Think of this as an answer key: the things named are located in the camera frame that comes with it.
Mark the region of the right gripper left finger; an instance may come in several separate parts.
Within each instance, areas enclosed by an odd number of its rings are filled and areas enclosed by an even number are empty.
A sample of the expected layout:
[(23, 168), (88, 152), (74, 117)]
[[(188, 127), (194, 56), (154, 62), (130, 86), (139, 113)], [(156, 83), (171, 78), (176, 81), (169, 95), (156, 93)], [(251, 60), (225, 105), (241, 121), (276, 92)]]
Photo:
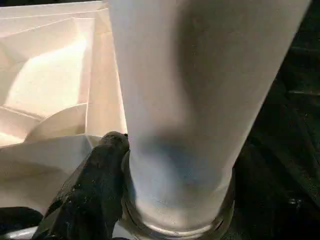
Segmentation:
[(122, 162), (128, 135), (109, 132), (89, 152), (52, 200), (34, 240), (111, 240), (122, 218)]

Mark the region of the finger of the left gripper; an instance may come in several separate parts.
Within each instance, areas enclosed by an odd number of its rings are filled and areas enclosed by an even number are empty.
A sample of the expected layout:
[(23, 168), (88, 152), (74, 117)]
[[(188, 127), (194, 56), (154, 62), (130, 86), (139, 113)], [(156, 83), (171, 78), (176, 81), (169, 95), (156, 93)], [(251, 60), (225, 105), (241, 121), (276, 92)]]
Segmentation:
[(43, 215), (29, 207), (1, 207), (0, 235), (38, 226)]

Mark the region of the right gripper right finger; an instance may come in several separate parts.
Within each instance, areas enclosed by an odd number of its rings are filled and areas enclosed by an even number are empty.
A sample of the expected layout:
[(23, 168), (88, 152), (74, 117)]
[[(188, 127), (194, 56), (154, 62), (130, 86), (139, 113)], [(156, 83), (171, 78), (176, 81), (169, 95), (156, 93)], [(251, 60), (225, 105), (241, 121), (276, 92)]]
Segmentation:
[(320, 210), (272, 155), (243, 150), (234, 166), (235, 209), (227, 240), (318, 240)]

